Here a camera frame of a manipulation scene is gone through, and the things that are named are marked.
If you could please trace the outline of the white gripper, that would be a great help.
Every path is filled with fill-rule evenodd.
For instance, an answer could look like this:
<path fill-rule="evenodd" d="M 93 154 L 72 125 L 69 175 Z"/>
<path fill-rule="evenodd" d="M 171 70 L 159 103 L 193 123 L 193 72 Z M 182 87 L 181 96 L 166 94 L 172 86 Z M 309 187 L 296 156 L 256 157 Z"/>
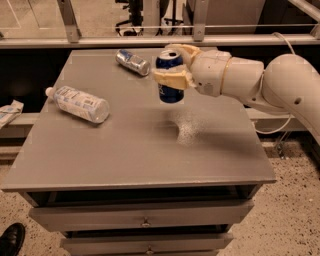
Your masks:
<path fill-rule="evenodd" d="M 189 44 L 168 44 L 165 48 L 179 52 L 184 64 L 169 69 L 154 68 L 152 75 L 158 84 L 178 90 L 195 88 L 212 97 L 221 95 L 223 74 L 232 58 L 230 53 L 216 49 L 202 52 Z"/>

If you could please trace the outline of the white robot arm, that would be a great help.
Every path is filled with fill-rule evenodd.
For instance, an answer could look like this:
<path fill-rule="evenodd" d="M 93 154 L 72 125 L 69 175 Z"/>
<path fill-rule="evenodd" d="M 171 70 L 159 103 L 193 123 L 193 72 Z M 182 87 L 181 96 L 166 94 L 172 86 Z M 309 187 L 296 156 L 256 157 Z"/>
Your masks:
<path fill-rule="evenodd" d="M 320 75 L 304 58 L 283 54 L 268 65 L 212 49 L 169 44 L 183 63 L 152 70 L 154 80 L 174 89 L 196 89 L 212 97 L 227 96 L 270 114 L 289 113 L 320 143 Z"/>

